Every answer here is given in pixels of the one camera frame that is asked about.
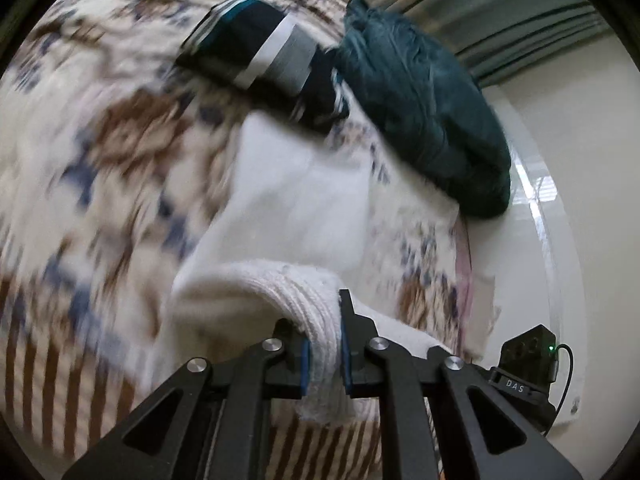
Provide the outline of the white knitted sweater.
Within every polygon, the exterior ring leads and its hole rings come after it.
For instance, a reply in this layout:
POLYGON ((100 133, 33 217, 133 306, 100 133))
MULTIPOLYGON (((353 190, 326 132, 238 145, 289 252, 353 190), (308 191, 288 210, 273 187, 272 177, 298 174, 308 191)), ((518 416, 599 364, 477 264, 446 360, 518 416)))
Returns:
POLYGON ((362 116, 327 139, 264 112, 242 123, 227 206, 188 255, 165 307, 163 344, 179 361, 239 356, 280 318, 310 340, 309 389, 277 414, 337 426, 372 420, 346 396, 338 293, 415 356, 448 340, 395 316, 401 257, 418 250, 434 194, 378 142, 362 116))

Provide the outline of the white headboard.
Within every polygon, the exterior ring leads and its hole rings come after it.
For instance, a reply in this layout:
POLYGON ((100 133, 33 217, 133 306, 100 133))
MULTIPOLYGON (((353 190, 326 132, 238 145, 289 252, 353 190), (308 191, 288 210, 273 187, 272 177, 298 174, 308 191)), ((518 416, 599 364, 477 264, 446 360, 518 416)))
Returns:
POLYGON ((506 212, 468 224, 472 269, 478 284, 493 284, 495 322, 482 353, 498 361, 502 344, 542 324, 572 350, 560 355, 550 400, 561 403, 555 428, 576 422, 587 365, 582 270, 560 192, 524 119, 498 86, 483 91, 503 126, 511 154, 511 196, 506 212))

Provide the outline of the floral bed blanket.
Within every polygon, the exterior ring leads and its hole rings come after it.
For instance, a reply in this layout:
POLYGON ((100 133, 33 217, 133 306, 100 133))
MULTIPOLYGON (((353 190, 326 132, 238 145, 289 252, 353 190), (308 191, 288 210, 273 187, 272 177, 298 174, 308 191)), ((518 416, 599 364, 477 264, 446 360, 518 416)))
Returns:
MULTIPOLYGON (((1 416, 46 478, 60 478, 184 360, 160 350, 172 282, 232 196, 255 105, 174 65, 224 0, 58 0, 1 79, 1 416)), ((322 46, 342 0, 266 0, 322 46)), ((370 171, 357 200, 363 260, 320 249, 356 298, 456 351, 459 207, 392 152, 349 96, 327 155, 370 171)), ((376 403, 342 428, 274 407, 268 479, 373 479, 376 403)))

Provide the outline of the dark teal fleece blanket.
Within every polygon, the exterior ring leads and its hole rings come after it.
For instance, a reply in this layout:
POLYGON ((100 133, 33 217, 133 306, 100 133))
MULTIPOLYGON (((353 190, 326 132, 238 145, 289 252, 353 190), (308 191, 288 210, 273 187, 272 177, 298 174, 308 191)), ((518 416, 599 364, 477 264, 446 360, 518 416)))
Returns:
POLYGON ((495 113, 454 55, 404 16, 349 0, 330 57, 397 155, 469 217, 504 214, 511 156, 495 113))

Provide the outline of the grey-green curtain right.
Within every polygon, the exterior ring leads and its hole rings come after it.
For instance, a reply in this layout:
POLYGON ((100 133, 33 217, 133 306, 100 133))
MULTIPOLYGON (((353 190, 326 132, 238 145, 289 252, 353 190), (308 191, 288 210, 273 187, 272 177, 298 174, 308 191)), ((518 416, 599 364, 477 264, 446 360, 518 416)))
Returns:
POLYGON ((482 86, 612 32, 589 0, 375 0, 449 49, 482 86))

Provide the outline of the navy striped folded garment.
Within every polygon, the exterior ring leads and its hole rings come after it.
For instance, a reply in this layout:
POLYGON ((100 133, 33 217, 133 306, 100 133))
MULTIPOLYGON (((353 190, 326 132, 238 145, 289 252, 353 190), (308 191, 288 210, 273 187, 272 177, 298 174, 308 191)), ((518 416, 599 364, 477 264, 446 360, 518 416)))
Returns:
POLYGON ((332 58, 293 15, 262 0, 224 0, 183 41, 177 63, 326 136, 349 116, 332 58))

